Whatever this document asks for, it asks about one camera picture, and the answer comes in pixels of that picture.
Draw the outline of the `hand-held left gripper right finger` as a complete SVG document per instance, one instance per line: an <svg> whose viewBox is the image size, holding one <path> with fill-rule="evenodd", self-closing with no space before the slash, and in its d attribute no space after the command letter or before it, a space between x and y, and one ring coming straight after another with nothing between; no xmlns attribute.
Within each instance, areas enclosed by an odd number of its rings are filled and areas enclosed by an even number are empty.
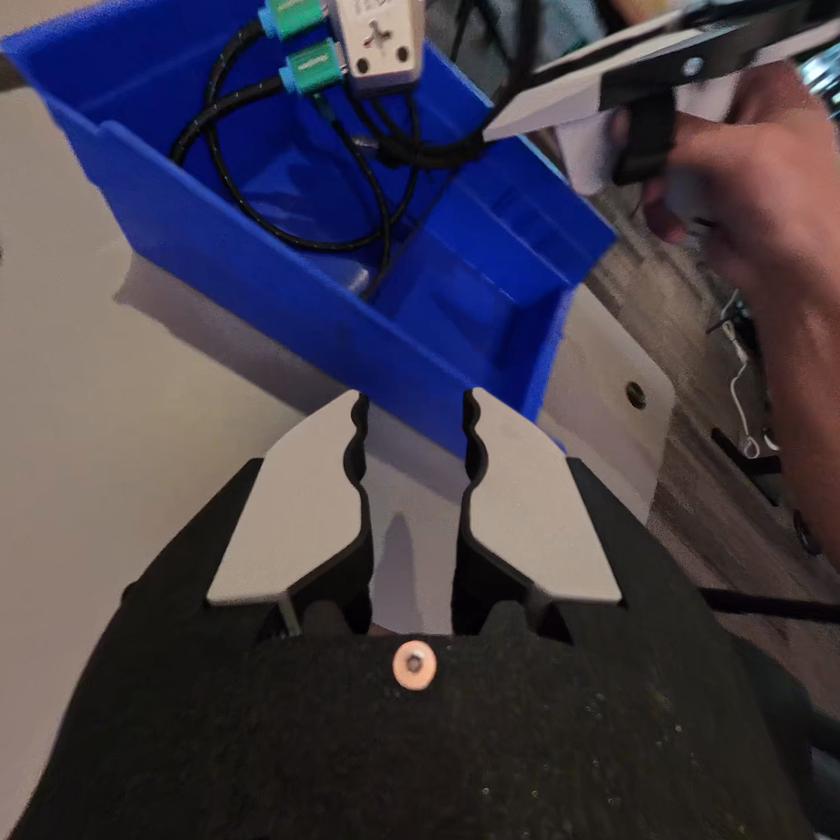
<svg viewBox="0 0 840 840"><path fill-rule="evenodd" d="M518 604L538 635L567 634L560 605L621 606L623 594L566 454L487 390L464 394L468 485L458 517L451 624L478 635Z"/></svg>

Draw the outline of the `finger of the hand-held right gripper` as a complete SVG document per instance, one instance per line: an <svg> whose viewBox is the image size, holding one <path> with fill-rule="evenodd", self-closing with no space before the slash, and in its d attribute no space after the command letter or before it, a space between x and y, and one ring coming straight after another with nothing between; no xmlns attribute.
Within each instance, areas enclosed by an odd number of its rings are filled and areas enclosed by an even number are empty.
<svg viewBox="0 0 840 840"><path fill-rule="evenodd" d="M531 131L555 128L602 141L602 66L589 66L521 91L482 132L486 141L504 140Z"/></svg>
<svg viewBox="0 0 840 840"><path fill-rule="evenodd" d="M532 87L548 84L578 70L586 70L603 61L621 57L636 46L650 47L657 37L694 28L706 18L706 8L677 8L625 28L538 68L532 73Z"/></svg>

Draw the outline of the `blue plastic bin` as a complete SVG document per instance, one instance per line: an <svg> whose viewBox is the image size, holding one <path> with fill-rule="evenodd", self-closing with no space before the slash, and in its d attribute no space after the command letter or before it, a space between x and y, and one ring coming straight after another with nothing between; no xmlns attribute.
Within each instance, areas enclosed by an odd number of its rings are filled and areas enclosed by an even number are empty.
<svg viewBox="0 0 840 840"><path fill-rule="evenodd" d="M107 2L2 41L144 258L450 452L481 386L527 419L543 404L576 288L616 241L525 139L423 173L370 302L382 245L290 248L230 199L204 141L168 153L224 44L257 2Z"/></svg>

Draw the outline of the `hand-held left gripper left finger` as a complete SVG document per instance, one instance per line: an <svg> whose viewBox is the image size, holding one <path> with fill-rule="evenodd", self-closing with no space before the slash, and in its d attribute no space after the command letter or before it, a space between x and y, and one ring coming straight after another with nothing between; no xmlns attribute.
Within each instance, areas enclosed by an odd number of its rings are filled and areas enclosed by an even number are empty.
<svg viewBox="0 0 840 840"><path fill-rule="evenodd" d="M369 633L369 408L366 395L347 391L272 446L206 593L210 606L270 604L298 635L309 607L330 602L353 634Z"/></svg>

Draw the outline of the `grey desk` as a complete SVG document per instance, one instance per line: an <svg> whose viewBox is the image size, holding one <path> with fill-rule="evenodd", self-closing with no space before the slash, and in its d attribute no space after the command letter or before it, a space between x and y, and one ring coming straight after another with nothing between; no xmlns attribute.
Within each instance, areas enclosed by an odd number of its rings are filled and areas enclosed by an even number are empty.
<svg viewBox="0 0 840 840"><path fill-rule="evenodd" d="M344 390L132 252L38 94L2 92L1 833L120 596L248 460ZM580 289L540 427L643 524L675 388ZM448 634L466 486L372 405L374 633Z"/></svg>

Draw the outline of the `person's right forearm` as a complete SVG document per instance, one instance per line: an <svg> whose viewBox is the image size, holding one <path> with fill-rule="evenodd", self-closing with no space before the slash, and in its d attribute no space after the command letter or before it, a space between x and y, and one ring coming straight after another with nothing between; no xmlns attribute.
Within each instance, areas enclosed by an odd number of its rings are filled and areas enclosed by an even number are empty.
<svg viewBox="0 0 840 840"><path fill-rule="evenodd" d="M839 307L832 287L784 280L756 296L785 482L827 559L839 565Z"/></svg>

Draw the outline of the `person's right hand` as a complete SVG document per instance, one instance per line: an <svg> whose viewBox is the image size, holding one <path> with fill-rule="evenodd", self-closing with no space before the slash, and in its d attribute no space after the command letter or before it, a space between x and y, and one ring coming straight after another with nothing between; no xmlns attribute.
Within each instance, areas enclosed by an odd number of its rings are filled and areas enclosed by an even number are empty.
<svg viewBox="0 0 840 840"><path fill-rule="evenodd" d="M822 101L789 62L746 71L726 122L677 113L665 173L644 186L648 227L687 236L667 193L696 181L710 215L707 259L764 320L838 318L838 139Z"/></svg>

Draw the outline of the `white hub adapter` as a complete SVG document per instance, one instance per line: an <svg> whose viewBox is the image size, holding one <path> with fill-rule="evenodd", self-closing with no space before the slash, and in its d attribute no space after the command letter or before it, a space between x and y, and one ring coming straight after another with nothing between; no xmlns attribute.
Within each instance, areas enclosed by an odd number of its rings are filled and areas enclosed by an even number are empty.
<svg viewBox="0 0 840 840"><path fill-rule="evenodd" d="M331 1L329 21L359 99L409 91L424 68L423 1Z"/></svg>

